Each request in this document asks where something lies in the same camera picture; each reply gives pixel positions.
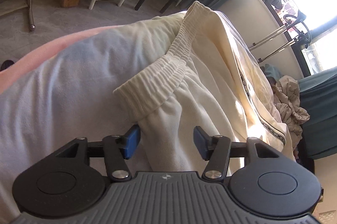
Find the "cream garment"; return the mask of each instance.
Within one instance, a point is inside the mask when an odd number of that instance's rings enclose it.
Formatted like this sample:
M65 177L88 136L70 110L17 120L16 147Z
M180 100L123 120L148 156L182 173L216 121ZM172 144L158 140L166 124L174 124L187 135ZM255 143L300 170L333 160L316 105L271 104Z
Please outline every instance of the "cream garment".
M229 28L224 18L195 2L168 52L114 91L141 127L154 171L203 171L206 163L193 144L197 125L232 141L262 137L293 158L287 126L256 96L257 81L253 88L248 80L256 77L257 63L227 35ZM231 161L231 172L238 168L238 160Z

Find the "beige wall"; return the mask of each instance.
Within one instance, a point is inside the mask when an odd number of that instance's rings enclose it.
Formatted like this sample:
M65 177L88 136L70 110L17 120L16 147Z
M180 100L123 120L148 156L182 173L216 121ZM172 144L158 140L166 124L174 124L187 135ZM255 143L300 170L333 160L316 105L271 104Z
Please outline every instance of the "beige wall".
M315 174L324 188L323 202L317 204L315 211L337 210L337 154L315 160ZM331 223L337 223L337 216Z
M245 43L250 46L262 40L279 27L262 0L228 0L218 10L222 11L240 33ZM287 43L283 34L252 51L256 59L264 58L277 48ZM296 80L303 74L290 47L270 57L263 64L277 66L284 75Z

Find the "silver pivot bolt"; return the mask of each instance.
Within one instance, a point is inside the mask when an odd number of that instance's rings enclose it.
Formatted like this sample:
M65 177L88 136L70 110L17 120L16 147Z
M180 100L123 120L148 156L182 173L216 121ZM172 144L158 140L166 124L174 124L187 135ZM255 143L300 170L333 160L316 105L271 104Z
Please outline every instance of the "silver pivot bolt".
M217 170L207 171L205 177L208 179L219 179L222 174Z
M116 179L126 179L129 176L129 173L124 170L117 170L112 172L112 176Z

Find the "gray tile floor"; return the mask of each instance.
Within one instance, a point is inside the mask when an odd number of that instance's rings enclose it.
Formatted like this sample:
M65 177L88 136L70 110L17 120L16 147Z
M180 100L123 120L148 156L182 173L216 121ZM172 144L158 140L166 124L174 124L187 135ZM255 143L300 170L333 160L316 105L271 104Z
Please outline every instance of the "gray tile floor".
M10 0L2 7L20 5L24 0ZM159 10L168 0L146 0L138 11L138 0L125 0L121 7L117 1L97 1L92 10L90 0L80 0L77 7L61 8L58 0L33 0L36 30L29 32L27 9L0 17L0 64L11 59L17 61L30 51L58 37L100 26L123 25L160 16ZM180 11L172 5L163 15Z

